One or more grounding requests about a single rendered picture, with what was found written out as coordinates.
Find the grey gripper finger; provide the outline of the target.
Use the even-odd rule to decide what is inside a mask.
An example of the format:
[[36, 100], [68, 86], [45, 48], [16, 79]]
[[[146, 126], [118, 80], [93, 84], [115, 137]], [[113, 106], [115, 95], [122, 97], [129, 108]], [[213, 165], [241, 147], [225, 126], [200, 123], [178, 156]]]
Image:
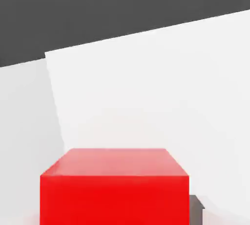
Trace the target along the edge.
[[203, 225], [204, 209], [196, 195], [189, 196], [189, 225]]

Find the small red cube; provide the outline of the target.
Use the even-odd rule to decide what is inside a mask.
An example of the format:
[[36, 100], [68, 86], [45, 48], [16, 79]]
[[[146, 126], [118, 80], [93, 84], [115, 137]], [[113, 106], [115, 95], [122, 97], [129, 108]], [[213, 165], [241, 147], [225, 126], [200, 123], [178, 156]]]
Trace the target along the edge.
[[40, 225], [189, 225], [189, 176], [161, 148], [74, 148], [40, 176]]

